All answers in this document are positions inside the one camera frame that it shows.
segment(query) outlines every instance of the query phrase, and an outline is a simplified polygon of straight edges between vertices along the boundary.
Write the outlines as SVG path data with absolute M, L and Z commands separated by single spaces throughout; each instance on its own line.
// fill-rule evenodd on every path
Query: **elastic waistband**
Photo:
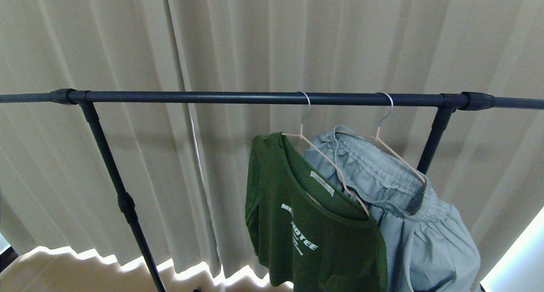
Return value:
M 354 133 L 349 128 L 338 125 L 332 132 L 324 133 L 319 136 L 321 143 L 328 142 L 328 148 L 334 155 L 334 162 L 344 173 L 346 182 L 355 186 L 357 192 L 362 199 L 375 206 L 387 209 L 394 215 L 413 221 L 441 221 L 448 217 L 451 211 L 451 204 L 439 199 L 431 186 L 429 178 L 420 172 L 426 181 L 426 185 L 397 158 L 384 153 L 372 143 L 357 135 L 349 135 L 347 133 L 339 133 L 338 131 L 346 131 Z M 382 186 L 390 190 L 397 190 L 406 195 L 410 195 L 416 201 L 419 201 L 419 209 L 410 214 L 405 209 L 391 203 L 390 201 L 379 200 L 371 197 L 369 193 L 364 193 L 356 183 L 346 173 L 344 168 L 344 158 L 347 154 L 351 160 L 361 166 L 373 178 L 381 183 Z

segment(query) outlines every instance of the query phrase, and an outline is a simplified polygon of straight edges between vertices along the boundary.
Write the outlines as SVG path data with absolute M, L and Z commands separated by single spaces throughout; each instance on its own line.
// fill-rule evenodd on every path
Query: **light blue shorts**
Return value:
M 339 125 L 312 143 L 332 159 L 377 220 L 387 251 L 391 292 L 468 292 L 480 255 L 457 209 L 438 198 L 400 160 L 362 137 L 337 133 Z M 305 158 L 338 189 L 340 175 L 317 151 Z

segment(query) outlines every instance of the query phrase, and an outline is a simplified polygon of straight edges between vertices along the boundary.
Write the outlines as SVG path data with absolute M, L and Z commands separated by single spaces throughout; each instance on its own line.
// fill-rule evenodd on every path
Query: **garment rack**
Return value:
M 380 93 L 307 93 L 313 105 L 389 106 L 387 96 Z M 451 115 L 456 110 L 476 111 L 489 108 L 521 108 L 544 110 L 544 99 L 501 98 L 480 92 L 457 94 L 390 94 L 395 106 L 437 107 L 429 138 L 417 169 L 427 173 Z M 119 209 L 125 215 L 138 247 L 142 252 L 151 277 L 159 292 L 166 288 L 149 250 L 138 222 L 134 200 L 125 190 L 123 181 L 108 142 L 100 125 L 95 102 L 151 102 L 151 103 L 209 103 L 209 104 L 307 104 L 297 92 L 132 92 L 132 91 L 77 91 L 59 89 L 49 93 L 5 94 L 1 103 L 54 102 L 79 105 L 95 137 L 96 144 L 117 192 Z

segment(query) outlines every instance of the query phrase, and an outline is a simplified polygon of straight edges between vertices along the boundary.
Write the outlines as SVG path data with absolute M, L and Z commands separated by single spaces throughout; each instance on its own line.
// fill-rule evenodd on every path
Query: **pole connector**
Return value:
M 468 97 L 468 105 L 460 110 L 484 110 L 495 106 L 495 97 L 482 92 L 461 92 Z
M 119 205 L 119 209 L 125 215 L 125 219 L 129 224 L 138 222 L 136 205 L 134 205 L 134 200 L 128 193 L 121 193 L 117 196 L 117 205 Z
M 75 90 L 70 88 L 58 89 L 58 90 L 49 92 L 49 98 L 51 99 L 51 102 L 54 102 L 54 103 L 65 104 L 65 105 L 75 105 L 77 103 L 70 101 L 70 99 L 68 98 L 68 94 L 72 91 L 75 91 Z

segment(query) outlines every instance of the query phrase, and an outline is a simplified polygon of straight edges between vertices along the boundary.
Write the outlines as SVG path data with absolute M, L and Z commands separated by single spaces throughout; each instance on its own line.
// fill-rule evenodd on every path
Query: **clothing tag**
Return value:
M 313 171 L 312 171 L 309 175 L 310 175 L 311 177 L 315 178 L 315 180 L 317 180 L 317 182 L 318 182 L 319 184 L 321 184 L 321 186 L 323 186 L 323 187 L 331 194 L 331 196 L 334 195 L 334 189 L 332 189 L 332 187 L 329 186 L 329 184 L 327 184 L 327 182 L 324 181 L 323 178 L 321 178 L 319 175 L 317 175 L 316 172 L 313 172 Z

